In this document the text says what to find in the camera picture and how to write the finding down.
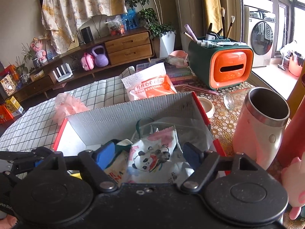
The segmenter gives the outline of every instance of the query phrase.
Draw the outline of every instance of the dark wooden floor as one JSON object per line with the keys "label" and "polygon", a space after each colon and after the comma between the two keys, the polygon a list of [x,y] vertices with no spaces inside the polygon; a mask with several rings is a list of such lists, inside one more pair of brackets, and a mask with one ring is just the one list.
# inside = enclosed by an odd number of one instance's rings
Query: dark wooden floor
{"label": "dark wooden floor", "polygon": [[[36,106],[37,104],[39,104],[41,102],[44,102],[44,101],[49,100],[53,97],[56,97],[59,93],[63,93],[65,91],[76,89],[76,88],[79,88],[81,86],[87,85],[89,83],[93,83],[95,81],[99,81],[99,80],[107,79],[107,78],[110,78],[110,77],[118,76],[129,66],[136,67],[137,64],[146,63],[146,62],[147,62],[147,59],[143,59],[143,60],[127,63],[127,64],[124,64],[124,65],[119,65],[119,66],[116,66],[116,67],[113,67],[113,68],[109,68],[109,69],[106,69],[106,70],[103,70],[103,71],[100,71],[100,72],[96,72],[94,74],[95,78],[93,78],[91,75],[79,78],[77,80],[74,80],[74,81],[71,81],[71,82],[67,83],[65,85],[65,87],[63,87],[61,89],[48,90],[47,91],[48,98],[46,98],[44,94],[40,94],[40,95],[36,95],[34,97],[31,97],[31,98],[29,98],[25,101],[22,101],[20,103],[21,106],[24,108],[23,113],[25,113],[30,107]],[[1,124],[0,125],[0,136],[18,118],[20,118],[20,116],[15,117],[14,120],[10,120],[10,121],[7,121],[4,124]]]}

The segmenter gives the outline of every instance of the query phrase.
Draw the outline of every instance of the cup opening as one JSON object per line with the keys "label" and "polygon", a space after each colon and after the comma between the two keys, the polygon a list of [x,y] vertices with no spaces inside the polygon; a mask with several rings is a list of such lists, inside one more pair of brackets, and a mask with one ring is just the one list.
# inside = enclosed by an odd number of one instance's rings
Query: cup opening
{"label": "cup opening", "polygon": [[258,111],[270,118],[281,120],[289,114],[285,100],[270,89],[254,89],[249,93],[249,99]]}

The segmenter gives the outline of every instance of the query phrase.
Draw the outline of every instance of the panda package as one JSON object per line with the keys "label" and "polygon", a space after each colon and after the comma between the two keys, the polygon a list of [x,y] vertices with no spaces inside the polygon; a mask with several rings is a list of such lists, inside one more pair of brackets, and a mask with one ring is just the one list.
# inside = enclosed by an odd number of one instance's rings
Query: panda package
{"label": "panda package", "polygon": [[131,146],[124,175],[127,183],[176,183],[194,171],[183,157],[174,126],[157,131]]}

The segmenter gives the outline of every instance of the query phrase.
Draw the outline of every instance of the orange and white paper bag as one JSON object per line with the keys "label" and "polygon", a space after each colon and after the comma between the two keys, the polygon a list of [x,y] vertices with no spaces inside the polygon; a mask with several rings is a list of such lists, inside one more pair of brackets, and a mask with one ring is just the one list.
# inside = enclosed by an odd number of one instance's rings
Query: orange and white paper bag
{"label": "orange and white paper bag", "polygon": [[177,93],[166,74],[164,63],[158,63],[122,79],[130,101]]}

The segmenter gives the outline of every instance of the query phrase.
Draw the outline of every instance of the white planter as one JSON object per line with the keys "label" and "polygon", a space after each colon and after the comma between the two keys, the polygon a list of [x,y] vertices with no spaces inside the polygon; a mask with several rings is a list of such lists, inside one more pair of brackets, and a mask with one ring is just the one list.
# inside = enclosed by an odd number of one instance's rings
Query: white planter
{"label": "white planter", "polygon": [[167,57],[173,52],[175,37],[176,35],[174,32],[167,32],[160,38],[160,58]]}

